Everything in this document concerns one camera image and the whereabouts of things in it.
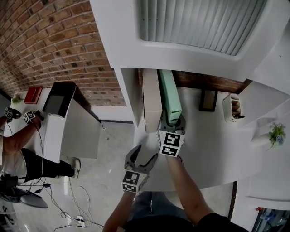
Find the black pants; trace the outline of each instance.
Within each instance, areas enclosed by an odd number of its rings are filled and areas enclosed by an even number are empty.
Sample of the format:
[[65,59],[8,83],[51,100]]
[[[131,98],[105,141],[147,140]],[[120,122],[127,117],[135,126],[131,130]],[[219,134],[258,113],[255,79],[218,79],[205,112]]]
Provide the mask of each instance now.
[[[41,165],[42,157],[36,155],[35,153],[26,148],[22,148],[21,151],[26,162],[27,174],[25,182],[40,178],[42,173],[42,165]],[[69,165],[66,162],[60,161],[60,163],[57,164],[50,160],[43,159],[42,176],[54,178],[57,175],[72,177],[74,175],[74,170],[72,169],[71,165]]]

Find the leg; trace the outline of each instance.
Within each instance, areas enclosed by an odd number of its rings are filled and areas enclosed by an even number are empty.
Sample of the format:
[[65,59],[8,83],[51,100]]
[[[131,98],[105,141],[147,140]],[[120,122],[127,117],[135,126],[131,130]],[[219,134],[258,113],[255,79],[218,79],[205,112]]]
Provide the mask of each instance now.
[[150,216],[152,192],[143,192],[135,198],[128,221]]
[[72,169],[71,165],[67,164],[66,162],[60,161],[60,163],[57,164],[47,159],[43,159],[42,161],[42,157],[34,154],[28,149],[21,149],[21,151],[25,159],[27,169],[25,182],[40,178],[41,173],[43,173],[43,177],[52,178],[56,177],[57,175],[69,177],[74,175],[74,170]]
[[183,209],[173,205],[163,192],[152,193],[152,211],[155,216],[168,215],[188,220]]

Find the window blinds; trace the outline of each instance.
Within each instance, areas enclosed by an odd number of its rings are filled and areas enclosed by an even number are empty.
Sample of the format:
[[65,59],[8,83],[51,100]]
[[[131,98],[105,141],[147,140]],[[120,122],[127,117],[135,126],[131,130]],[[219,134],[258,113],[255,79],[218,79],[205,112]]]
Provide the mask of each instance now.
[[235,56],[266,0],[138,0],[145,41],[185,44]]

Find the power strip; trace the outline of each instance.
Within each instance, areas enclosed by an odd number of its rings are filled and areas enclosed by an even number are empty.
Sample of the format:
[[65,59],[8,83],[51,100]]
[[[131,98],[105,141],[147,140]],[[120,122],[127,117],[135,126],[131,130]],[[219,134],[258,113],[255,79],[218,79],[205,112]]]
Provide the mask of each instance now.
[[[82,217],[82,216],[78,216],[77,218],[80,219],[80,220],[83,220],[83,217]],[[78,224],[79,224],[80,226],[82,226],[82,228],[86,228],[84,222],[82,222],[82,221],[78,221]]]

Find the tiled floor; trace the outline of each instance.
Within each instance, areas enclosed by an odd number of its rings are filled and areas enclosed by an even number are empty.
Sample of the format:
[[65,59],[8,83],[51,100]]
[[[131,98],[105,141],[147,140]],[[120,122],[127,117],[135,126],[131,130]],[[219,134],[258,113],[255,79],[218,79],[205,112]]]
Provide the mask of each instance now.
[[[132,148],[134,137],[134,126],[132,124],[104,122],[103,127],[105,129],[101,129],[98,158],[81,159],[82,167],[79,178],[71,180],[79,207],[88,213],[89,201],[87,194],[82,188],[78,187],[83,186],[90,196],[92,219],[102,225],[104,225],[122,196],[120,180],[123,175],[125,155]],[[73,217],[77,217],[79,210],[74,204],[68,178],[47,178],[47,183],[52,184],[53,197],[63,211],[68,212]],[[227,216],[231,201],[232,184],[205,188],[202,189],[202,193],[209,206],[215,212]],[[56,227],[68,224],[76,225],[70,219],[60,216],[60,210],[53,205],[46,191],[42,191],[39,195],[48,204],[48,209],[32,208],[20,203],[13,204],[18,224],[15,227],[15,231],[51,232]],[[168,192],[166,195],[173,203],[180,206],[175,192]],[[61,231],[74,232],[83,231],[83,229],[67,227],[57,230],[57,232]],[[85,231],[98,232],[101,229],[97,225],[92,225],[91,228],[87,228]]]

